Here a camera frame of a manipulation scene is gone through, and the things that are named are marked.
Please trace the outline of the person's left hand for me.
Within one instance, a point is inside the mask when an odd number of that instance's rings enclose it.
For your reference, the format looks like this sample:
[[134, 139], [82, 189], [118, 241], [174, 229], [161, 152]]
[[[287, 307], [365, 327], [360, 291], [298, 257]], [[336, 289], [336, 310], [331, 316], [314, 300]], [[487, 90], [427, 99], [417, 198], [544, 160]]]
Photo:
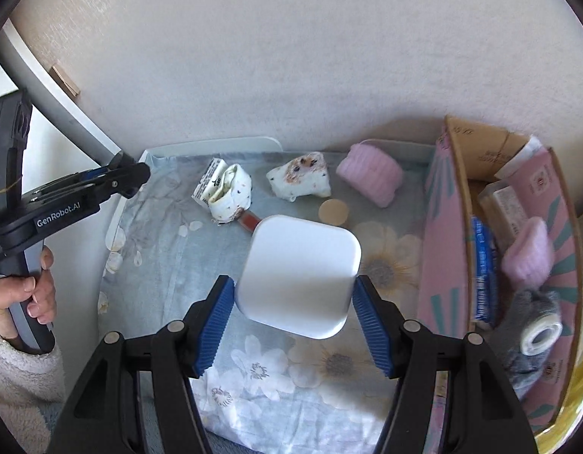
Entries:
[[44, 246], [40, 258], [39, 277], [0, 279], [0, 336], [3, 339], [13, 341], [19, 337], [8, 310], [14, 303], [30, 299], [31, 302], [26, 308], [29, 316], [37, 319], [42, 325], [53, 322], [56, 315], [55, 287], [50, 271], [53, 261], [51, 250]]

